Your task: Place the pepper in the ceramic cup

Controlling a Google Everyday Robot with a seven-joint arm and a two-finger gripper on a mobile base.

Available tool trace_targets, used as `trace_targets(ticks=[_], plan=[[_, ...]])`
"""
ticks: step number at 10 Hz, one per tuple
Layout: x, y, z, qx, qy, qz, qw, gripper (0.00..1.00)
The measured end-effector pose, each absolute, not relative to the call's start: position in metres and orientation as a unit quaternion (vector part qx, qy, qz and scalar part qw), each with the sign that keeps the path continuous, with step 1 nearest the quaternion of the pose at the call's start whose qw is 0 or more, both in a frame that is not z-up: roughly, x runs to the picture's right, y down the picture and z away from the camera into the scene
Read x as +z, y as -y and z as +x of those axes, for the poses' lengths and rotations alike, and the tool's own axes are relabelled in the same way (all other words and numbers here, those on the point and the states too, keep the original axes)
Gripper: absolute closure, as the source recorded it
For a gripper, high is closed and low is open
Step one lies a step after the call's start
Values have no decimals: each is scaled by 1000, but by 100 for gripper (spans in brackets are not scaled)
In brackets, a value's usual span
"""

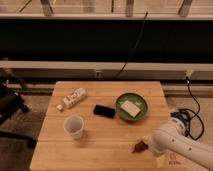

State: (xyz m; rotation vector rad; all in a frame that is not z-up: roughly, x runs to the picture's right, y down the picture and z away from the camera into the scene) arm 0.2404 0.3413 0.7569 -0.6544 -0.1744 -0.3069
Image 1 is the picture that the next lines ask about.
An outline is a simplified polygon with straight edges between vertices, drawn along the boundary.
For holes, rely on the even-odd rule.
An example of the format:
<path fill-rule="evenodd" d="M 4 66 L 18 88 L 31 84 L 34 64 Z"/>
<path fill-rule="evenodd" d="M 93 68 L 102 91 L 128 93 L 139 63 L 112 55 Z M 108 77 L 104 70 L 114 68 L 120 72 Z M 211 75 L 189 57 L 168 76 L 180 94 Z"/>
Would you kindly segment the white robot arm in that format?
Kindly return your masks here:
<path fill-rule="evenodd" d="M 213 171 L 213 146 L 185 137 L 184 131 L 185 125 L 171 117 L 149 136 L 148 146 L 156 156 L 170 150 Z"/>

